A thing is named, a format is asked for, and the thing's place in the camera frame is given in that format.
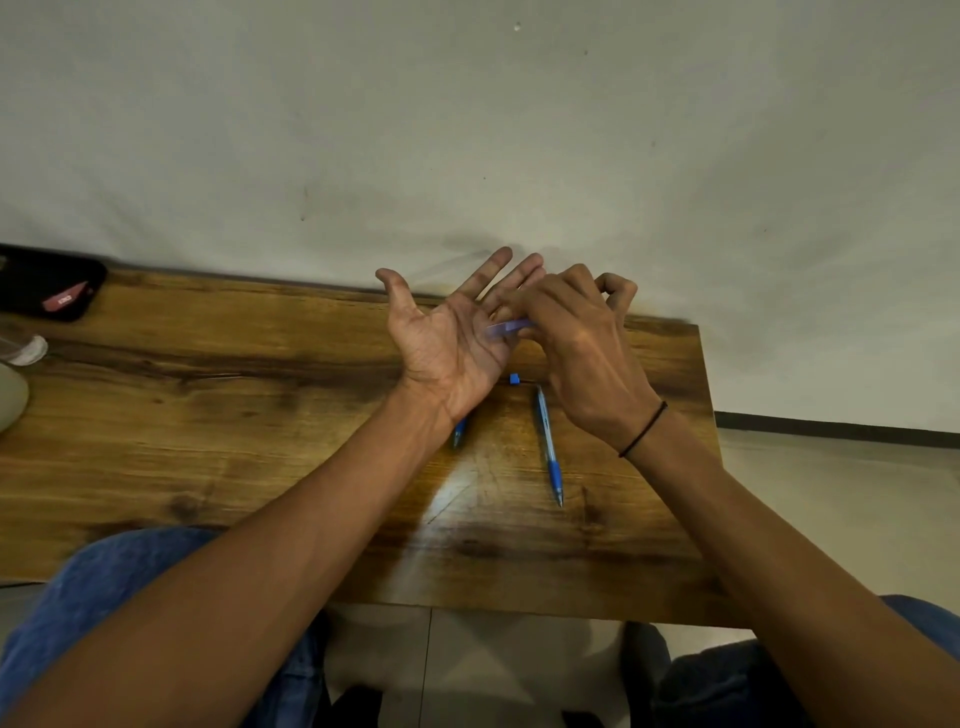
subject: wrist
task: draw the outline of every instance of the wrist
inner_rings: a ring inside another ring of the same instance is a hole
[[[438,448],[453,432],[456,425],[444,402],[428,387],[402,376],[387,398],[387,406],[403,412],[426,437],[427,442]]]
[[[647,389],[649,391],[640,393],[630,400],[629,404],[625,404],[620,417],[600,435],[600,439],[618,453],[628,448],[643,428],[657,416],[662,400],[649,385]]]

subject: red label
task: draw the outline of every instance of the red label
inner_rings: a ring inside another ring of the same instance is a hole
[[[86,288],[86,281],[83,283],[77,283],[75,286],[67,288],[63,293],[58,293],[56,296],[51,296],[49,299],[43,302],[43,310],[53,313],[54,311],[59,311],[66,305],[70,305],[76,301],[80,294],[84,292]]]

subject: jeans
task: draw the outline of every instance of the jeans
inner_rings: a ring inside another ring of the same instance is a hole
[[[111,536],[78,551],[7,640],[0,659],[0,719],[80,637],[214,538],[215,533],[199,528],[153,528]],[[960,660],[960,618],[909,596],[883,599]],[[325,640],[323,621],[317,619],[271,679],[244,726],[306,728],[333,722],[326,720],[331,713],[323,673]],[[652,708],[659,726],[809,724],[757,641],[714,647],[674,661],[656,689]]]

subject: wood grain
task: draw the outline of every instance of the wood grain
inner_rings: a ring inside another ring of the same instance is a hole
[[[112,272],[80,322],[35,324],[51,353],[27,371],[27,413],[0,435],[0,577],[49,578],[130,528],[230,526],[280,495],[396,381],[385,322],[379,294]],[[718,451],[697,328],[629,328],[654,387]],[[546,379],[532,344],[507,371]],[[494,388],[337,598],[743,626],[660,499],[555,402],[566,506],[554,504],[532,402],[531,384]]]

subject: bracelet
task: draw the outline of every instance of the bracelet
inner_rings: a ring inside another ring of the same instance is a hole
[[[632,450],[632,449],[634,448],[634,445],[636,445],[640,440],[643,439],[643,436],[644,436],[645,434],[647,434],[647,432],[650,431],[650,428],[657,423],[657,420],[660,419],[660,415],[663,414],[663,410],[665,410],[665,409],[666,409],[666,402],[665,402],[665,401],[662,401],[662,402],[660,403],[660,409],[657,410],[657,414],[655,414],[652,418],[650,418],[650,422],[648,422],[648,423],[647,423],[647,426],[644,427],[644,428],[640,431],[640,434],[638,434],[638,435],[634,438],[634,441],[633,441],[630,445],[628,445],[626,448],[624,448],[623,452],[620,453],[620,457],[626,457],[627,453],[630,452],[630,450]]]

